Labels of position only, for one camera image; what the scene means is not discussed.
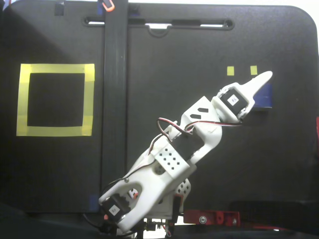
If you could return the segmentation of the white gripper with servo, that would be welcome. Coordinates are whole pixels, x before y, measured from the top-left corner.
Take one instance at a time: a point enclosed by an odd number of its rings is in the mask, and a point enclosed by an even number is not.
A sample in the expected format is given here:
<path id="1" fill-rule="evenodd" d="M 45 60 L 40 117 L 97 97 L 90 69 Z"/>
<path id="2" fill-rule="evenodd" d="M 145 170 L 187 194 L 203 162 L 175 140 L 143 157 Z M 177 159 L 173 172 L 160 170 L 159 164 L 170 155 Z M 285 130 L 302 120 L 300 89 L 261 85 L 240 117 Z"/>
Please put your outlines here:
<path id="1" fill-rule="evenodd" d="M 217 115 L 223 122 L 242 122 L 254 106 L 253 97 L 272 78 L 273 72 L 263 72 L 244 87 L 233 83 L 223 87 L 211 100 Z"/>

